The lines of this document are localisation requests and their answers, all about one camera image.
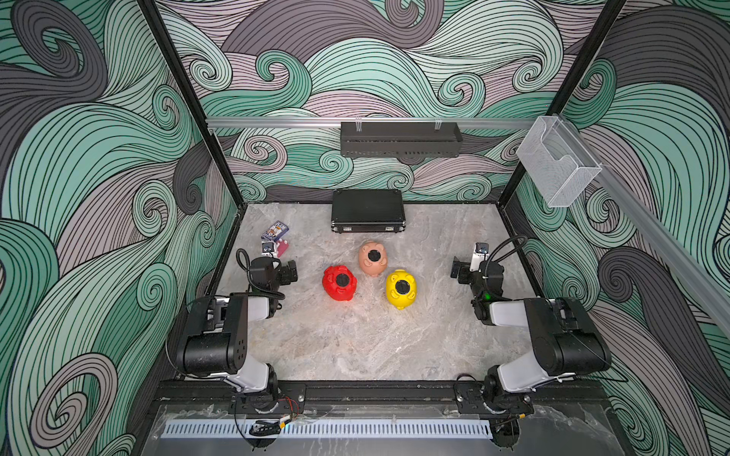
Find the red piggy bank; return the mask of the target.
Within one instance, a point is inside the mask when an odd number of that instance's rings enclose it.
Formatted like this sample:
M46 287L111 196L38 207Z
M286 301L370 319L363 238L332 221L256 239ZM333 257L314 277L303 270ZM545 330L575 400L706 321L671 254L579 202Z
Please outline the red piggy bank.
M357 278L344 265L328 267L322 278L325 293L336 301L350 301L357 292Z

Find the black plug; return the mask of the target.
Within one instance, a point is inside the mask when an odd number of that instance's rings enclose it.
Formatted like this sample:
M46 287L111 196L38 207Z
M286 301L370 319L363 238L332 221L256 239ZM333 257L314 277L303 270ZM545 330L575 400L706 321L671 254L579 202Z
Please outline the black plug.
M411 292L411 285L406 280L399 280L395 283L395 291L399 296L408 296Z
M381 259L381 254L376 249L370 250L368 253L368 259L370 262L378 262Z
M350 284L350 277L347 274L338 274L336 276L336 285L340 288L345 288Z

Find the yellow piggy bank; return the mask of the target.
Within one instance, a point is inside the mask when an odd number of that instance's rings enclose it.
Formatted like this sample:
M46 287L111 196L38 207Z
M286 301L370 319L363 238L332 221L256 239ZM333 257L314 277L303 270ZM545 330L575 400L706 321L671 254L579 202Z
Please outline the yellow piggy bank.
M416 278L406 270L398 269L386 279L386 298L391 305L404 310L416 302Z

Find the pink piggy bank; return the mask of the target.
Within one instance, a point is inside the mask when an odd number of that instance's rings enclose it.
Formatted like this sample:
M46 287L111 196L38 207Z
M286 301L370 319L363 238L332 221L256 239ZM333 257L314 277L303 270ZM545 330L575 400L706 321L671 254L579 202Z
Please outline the pink piggy bank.
M370 277L378 277L388 266L385 246L376 241L368 241L359 248L359 268Z

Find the black plug front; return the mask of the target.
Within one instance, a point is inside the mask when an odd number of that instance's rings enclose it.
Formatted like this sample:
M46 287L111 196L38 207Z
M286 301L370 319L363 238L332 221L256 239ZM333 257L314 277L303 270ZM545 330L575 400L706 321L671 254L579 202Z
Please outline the black plug front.
M381 259L381 254L376 249L370 250L368 253L368 259L370 262L378 262Z

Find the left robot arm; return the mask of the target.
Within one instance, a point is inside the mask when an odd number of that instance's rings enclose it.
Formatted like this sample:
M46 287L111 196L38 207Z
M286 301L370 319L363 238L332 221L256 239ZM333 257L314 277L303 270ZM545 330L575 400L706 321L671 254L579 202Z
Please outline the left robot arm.
M270 410L281 401L277 374L248 352L248 326L281 309L281 287L298 281L298 266L272 256L253 260L243 248L236 252L236 262L245 272L247 289L190 301L182 334L175 348L165 351L185 378L222 380L253 408Z

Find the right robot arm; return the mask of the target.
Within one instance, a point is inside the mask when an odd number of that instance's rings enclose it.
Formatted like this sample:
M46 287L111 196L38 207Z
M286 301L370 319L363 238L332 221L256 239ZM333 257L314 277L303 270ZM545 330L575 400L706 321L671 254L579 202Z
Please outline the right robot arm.
M504 268L490 260L475 264L456 258L451 277L470 287L471 305L481 323L526 329L530 336L524 355L488 371L482 397L489 412L528 413L532 406L527 396L538 388L611 367L608 344L578 300L540 296L500 300Z

